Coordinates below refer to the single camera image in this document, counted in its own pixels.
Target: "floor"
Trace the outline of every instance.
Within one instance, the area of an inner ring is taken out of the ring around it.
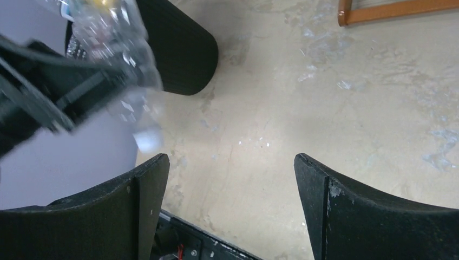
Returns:
[[[263,259],[313,259],[302,152],[459,208],[457,11],[340,28],[334,0],[173,2],[215,36],[220,63],[200,94],[166,94],[164,209]]]

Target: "wooden frame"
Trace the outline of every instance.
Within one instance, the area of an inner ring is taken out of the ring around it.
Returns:
[[[352,0],[339,0],[339,26],[459,8],[459,0],[409,0],[355,10],[351,6]]]

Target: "concrete floor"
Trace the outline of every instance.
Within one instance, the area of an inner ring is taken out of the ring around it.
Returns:
[[[301,152],[459,208],[457,11],[344,29],[333,0],[173,2],[215,36],[220,63],[200,94],[166,94],[164,209],[263,259],[313,259]]]

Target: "trash bin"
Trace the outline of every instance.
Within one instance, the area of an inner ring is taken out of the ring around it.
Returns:
[[[210,82],[218,64],[215,38],[168,0],[137,0],[164,91],[194,95]],[[66,46],[71,36],[67,27]]]

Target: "gray wall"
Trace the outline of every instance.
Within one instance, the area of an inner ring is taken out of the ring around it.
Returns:
[[[18,43],[34,38],[63,53],[66,25],[33,0],[2,0],[0,34]],[[136,154],[130,132],[105,111],[72,135],[40,131],[0,161],[0,210],[86,190],[132,169]]]

